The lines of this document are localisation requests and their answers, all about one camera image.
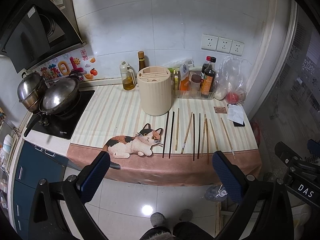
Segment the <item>black chopstick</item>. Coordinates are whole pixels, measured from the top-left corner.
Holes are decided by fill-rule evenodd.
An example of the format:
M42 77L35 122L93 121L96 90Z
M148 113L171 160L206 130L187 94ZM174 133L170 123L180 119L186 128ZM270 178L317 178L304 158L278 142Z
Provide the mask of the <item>black chopstick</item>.
M199 113L199 128L198 128L198 142L197 142L197 159L200 158L200 142L201 142L201 113Z
M172 112L172 120L171 120L171 130L170 130L170 144L169 144L169 159L171 158L171 149L172 149L172 136L174 130L174 120L175 120L175 111Z
M166 146L166 141L167 141L169 116L170 116L170 111L167 112L167 118L166 118L166 123L165 123L162 158L164 158L164 155L165 155L165 146Z

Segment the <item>tan wooden chopstick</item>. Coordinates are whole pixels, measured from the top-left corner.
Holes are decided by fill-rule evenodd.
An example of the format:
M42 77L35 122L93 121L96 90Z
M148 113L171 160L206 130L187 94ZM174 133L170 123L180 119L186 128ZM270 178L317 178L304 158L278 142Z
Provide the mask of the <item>tan wooden chopstick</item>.
M186 129L186 133L185 133L185 137L184 137L184 141L183 141L183 145L182 145L180 154L183 154L183 152L184 152L184 149L185 149L185 146L186 146L186 142L187 142L187 139L188 139L188 134L189 134L192 118L193 118L193 112L191 112L191 114L189 116L188 126L187 126L187 129Z

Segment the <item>dark brown chopstick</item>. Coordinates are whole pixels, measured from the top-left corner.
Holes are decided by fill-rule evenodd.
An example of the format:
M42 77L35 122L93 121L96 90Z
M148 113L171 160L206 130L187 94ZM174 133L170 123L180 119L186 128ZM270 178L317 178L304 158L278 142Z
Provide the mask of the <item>dark brown chopstick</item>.
M195 113L193 113L193 161L195 161Z

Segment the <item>light wooden chopstick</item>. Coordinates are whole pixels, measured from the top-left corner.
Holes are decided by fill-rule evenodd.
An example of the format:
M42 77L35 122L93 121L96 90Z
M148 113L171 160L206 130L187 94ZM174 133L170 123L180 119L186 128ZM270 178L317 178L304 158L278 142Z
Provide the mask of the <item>light wooden chopstick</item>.
M175 137L175 151L178 150L178 139L179 139L179 124L180 124L180 108L177 110L177 122L176 122L176 137Z

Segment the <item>black smartphone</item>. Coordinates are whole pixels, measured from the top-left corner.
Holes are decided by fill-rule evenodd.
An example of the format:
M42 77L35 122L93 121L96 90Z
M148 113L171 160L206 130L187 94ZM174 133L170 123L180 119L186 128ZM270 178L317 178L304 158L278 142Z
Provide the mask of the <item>black smartphone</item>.
M238 122L233 122L234 127L245 127L245 122L243 121L242 123Z

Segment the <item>black induction cooktop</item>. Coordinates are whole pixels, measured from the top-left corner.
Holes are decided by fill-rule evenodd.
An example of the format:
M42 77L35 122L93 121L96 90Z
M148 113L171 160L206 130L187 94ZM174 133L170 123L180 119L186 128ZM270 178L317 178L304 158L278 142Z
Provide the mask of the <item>black induction cooktop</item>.
M94 90L79 91L72 104L56 115L49 115L46 113L32 115L23 136L27 137L33 129L47 135L68 140L71 139L72 134L94 93Z

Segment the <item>grey slipper right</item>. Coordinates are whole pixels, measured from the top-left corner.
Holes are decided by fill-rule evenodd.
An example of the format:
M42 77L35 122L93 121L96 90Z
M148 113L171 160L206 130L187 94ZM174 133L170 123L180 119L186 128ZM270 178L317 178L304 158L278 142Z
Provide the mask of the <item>grey slipper right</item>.
M190 222L193 218L193 212L190 209L184 209L179 217L180 222Z

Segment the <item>grey slipper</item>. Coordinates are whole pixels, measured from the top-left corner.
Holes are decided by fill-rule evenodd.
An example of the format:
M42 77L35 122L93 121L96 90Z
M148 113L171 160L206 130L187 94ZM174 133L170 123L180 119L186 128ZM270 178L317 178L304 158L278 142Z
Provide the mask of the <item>grey slipper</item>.
M154 228L159 227L159 226L165 226L166 225L166 218L164 217L164 215L162 213L156 212L150 216L150 222Z
M190 222L193 218L193 212L190 209L184 209L179 217L180 222Z

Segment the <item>white paper sheet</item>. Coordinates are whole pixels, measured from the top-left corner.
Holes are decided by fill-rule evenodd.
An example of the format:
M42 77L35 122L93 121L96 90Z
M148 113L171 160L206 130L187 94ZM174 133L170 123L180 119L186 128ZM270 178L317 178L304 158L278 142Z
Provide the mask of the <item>white paper sheet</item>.
M228 104L227 119L242 125L244 123L244 111L242 106Z

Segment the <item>grey slipper left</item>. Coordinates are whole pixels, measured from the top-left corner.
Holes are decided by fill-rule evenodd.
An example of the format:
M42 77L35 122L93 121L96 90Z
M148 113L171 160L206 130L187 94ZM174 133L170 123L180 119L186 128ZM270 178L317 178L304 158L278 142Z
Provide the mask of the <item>grey slipper left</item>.
M164 215L162 213L156 212L150 216L150 222L154 228L159 227L159 226L165 226L166 225L166 218L164 217Z

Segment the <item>red tomato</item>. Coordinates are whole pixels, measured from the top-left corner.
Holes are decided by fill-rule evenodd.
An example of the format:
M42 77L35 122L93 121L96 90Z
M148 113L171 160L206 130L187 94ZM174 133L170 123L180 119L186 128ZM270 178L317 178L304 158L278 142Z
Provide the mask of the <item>red tomato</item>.
M240 95L236 92L229 92L226 95L226 101L228 104L237 104L240 102Z

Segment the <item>steel wok with lid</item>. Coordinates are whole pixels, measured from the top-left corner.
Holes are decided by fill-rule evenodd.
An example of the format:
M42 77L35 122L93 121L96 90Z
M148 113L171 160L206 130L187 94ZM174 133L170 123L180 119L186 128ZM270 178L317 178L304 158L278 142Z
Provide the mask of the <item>steel wok with lid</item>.
M52 119L67 111L70 105L78 98L80 77L77 70L56 81L48 88L40 101L39 112L35 115L35 119L27 125L24 132L24 137L27 137L31 129L40 123L43 126L48 126Z

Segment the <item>clear plastic organizer tray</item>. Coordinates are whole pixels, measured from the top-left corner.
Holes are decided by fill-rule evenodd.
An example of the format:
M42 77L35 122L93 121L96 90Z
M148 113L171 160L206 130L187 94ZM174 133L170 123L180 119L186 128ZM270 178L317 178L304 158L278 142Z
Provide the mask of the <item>clear plastic organizer tray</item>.
M175 98L199 99L199 100L212 100L215 95L214 92L209 92L208 95L204 95L200 91L193 91L193 90L173 90L172 94Z

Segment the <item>white flour bag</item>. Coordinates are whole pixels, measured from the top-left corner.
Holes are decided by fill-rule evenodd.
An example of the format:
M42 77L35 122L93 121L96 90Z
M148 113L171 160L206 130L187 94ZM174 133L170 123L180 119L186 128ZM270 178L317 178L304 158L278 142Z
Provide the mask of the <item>white flour bag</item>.
M226 80L219 80L217 83L214 98L217 100L223 100L228 93L228 82Z

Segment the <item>clear plastic bag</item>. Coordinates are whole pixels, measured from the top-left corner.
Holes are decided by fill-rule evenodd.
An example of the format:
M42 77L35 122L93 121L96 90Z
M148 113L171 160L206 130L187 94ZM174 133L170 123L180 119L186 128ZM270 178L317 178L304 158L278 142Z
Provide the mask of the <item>clear plastic bag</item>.
M245 61L234 55L228 55L222 61L217 71L216 86L219 80L228 82L228 93L236 92L240 95L240 102L235 105L243 105L246 96L246 78L241 72Z

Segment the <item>soy sauce bottle orange label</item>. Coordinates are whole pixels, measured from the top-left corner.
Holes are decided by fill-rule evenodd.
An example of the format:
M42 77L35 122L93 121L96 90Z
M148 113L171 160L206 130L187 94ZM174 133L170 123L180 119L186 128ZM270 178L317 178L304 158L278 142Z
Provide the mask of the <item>soy sauce bottle orange label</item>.
M200 91L204 95L208 95L209 92L214 91L214 82L216 78L216 70L215 70L215 63L216 58L213 56L211 57L211 64L204 72L204 79L201 79Z

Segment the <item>glass oil dispenser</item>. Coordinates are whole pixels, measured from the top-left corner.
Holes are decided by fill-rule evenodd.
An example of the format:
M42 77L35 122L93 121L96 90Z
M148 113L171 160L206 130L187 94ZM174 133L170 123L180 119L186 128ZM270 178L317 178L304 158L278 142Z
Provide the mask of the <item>glass oil dispenser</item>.
M126 61L121 61L120 66L121 81L124 90L132 90L136 86L135 72Z

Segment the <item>brown lid jar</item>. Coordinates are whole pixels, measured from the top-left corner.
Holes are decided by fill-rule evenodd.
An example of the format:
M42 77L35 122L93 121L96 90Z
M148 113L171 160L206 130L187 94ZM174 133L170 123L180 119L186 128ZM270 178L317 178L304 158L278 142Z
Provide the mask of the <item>brown lid jar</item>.
M199 92L200 91L200 84L201 84L201 76L198 74L193 74L191 76L190 90L192 92Z

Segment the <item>beige utensil holder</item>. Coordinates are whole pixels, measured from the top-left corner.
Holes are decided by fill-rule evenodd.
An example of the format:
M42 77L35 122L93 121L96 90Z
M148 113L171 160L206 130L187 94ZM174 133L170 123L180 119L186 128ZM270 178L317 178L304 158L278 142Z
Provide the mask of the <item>beige utensil holder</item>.
M171 74L168 68L146 67L138 72L137 81L141 106L146 114L161 116L171 109Z

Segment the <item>orange white seasoning bag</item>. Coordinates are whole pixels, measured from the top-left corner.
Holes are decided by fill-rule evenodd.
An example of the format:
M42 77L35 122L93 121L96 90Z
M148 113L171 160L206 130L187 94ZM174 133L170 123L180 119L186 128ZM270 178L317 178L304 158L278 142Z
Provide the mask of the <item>orange white seasoning bag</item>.
M180 90L189 91L190 81L189 81L189 64L183 63L180 65Z

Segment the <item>dark bottle red cap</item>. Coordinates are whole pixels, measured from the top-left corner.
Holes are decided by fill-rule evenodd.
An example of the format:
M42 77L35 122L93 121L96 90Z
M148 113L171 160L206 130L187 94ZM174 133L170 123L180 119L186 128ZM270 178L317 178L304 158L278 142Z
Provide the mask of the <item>dark bottle red cap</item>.
M204 79L204 72L209 67L210 64L211 64L211 57L207 56L206 62L202 65L202 69L201 69L201 79L202 80Z

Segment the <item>dark sauce bottle brown cap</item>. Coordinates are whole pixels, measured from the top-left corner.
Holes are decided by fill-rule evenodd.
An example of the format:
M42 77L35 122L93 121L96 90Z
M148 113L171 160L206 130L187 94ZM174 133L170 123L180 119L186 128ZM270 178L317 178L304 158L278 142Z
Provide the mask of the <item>dark sauce bottle brown cap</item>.
M144 51L138 52L138 61L139 61L139 70L142 70L146 67Z

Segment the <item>black range hood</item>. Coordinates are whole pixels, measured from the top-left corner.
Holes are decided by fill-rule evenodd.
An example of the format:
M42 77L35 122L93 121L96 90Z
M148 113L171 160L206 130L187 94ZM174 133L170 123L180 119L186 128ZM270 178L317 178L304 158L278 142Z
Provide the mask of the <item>black range hood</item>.
M1 0L1 55L16 72L85 44L73 0Z

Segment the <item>colourful wall sticker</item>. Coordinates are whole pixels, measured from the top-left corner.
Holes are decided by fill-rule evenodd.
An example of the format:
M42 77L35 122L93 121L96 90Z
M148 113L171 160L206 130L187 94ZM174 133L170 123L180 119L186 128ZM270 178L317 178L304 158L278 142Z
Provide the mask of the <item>colourful wall sticker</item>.
M57 56L28 73L40 74L51 85L52 83L67 77L76 70L80 81L92 81L99 77L98 60L90 49L80 48L60 56Z

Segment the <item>triple wall socket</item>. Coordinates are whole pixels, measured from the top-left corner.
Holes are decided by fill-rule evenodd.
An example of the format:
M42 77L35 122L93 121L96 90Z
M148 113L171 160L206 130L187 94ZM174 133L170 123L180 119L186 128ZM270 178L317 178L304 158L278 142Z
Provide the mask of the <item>triple wall socket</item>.
M241 56L243 54L244 47L245 44L240 41L208 34L202 35L201 49L204 50L218 51L221 53Z

